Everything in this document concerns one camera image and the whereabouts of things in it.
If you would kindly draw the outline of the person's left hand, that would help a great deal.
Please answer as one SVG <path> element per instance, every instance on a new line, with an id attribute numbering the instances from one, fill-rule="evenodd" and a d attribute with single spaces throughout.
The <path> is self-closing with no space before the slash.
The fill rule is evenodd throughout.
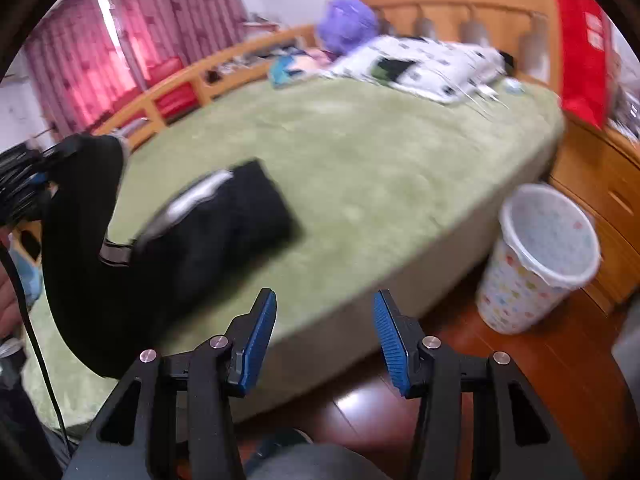
<path id="1" fill-rule="evenodd" d="M 0 269 L 0 338 L 11 337 L 21 326 L 22 317 L 14 287 L 5 268 Z"/>

